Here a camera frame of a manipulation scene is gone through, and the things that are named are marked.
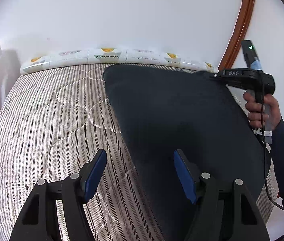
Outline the person's right hand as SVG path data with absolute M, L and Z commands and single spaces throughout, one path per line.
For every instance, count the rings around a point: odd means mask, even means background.
M 245 108 L 249 111 L 247 117 L 252 128 L 261 128 L 265 125 L 273 131 L 278 126 L 281 121 L 281 111 L 273 95 L 265 95 L 263 104 L 257 103 L 248 91 L 243 94 L 243 98 L 246 101 Z

